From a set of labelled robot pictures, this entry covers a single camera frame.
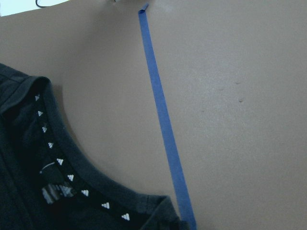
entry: clothing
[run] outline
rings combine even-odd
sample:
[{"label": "clothing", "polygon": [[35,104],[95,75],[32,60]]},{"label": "clothing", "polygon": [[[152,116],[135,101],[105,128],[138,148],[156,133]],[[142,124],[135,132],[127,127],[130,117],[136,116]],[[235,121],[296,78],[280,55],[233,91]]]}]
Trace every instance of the clothing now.
[{"label": "clothing", "polygon": [[168,196],[125,188],[85,158],[48,78],[0,64],[0,114],[0,229],[189,229]]}]

